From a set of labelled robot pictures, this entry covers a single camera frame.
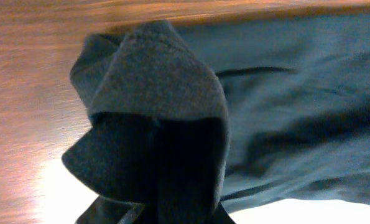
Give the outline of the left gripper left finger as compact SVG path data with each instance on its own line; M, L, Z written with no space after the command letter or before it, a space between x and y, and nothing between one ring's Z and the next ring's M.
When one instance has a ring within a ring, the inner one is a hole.
M75 221L75 224L133 224L141 219L145 206L98 197Z

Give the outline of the dark green t-shirt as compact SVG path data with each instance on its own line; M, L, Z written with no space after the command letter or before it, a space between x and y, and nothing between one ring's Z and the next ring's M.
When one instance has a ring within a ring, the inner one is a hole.
M91 129L63 165L137 223L370 205L370 13L93 34L70 81Z

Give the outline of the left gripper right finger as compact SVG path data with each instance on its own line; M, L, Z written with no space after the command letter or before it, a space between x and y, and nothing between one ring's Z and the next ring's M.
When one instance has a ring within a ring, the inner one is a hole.
M234 220L229 216L227 211L224 209L221 203L218 204L213 216L212 224L236 224Z

